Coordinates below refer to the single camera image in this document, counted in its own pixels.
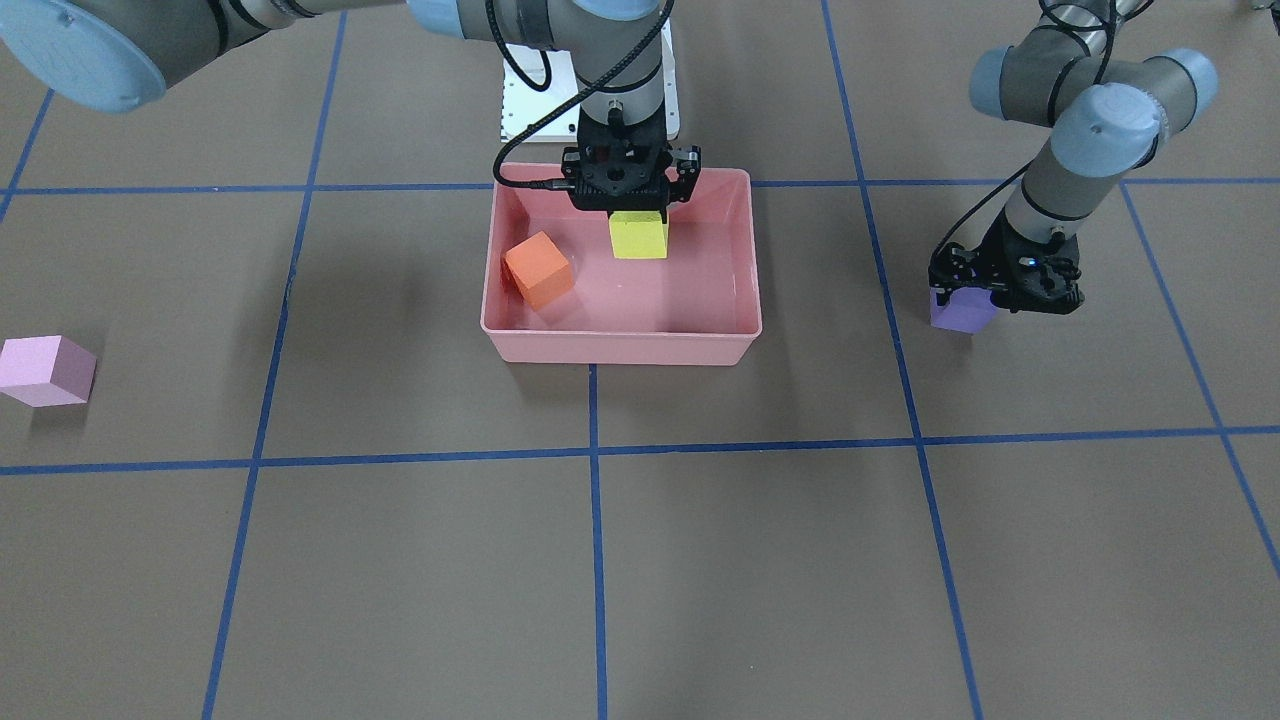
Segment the pink bin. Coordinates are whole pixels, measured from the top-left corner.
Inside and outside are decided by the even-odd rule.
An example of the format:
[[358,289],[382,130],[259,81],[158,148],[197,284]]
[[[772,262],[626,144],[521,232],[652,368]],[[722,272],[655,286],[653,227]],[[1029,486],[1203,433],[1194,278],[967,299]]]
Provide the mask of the pink bin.
[[[558,165],[503,165],[512,179]],[[666,260],[617,260],[604,213],[564,192],[497,186],[480,325],[508,363],[733,365],[760,336],[751,181],[704,169],[692,200],[671,206]],[[502,254],[545,232],[573,265],[573,290],[534,311]]]

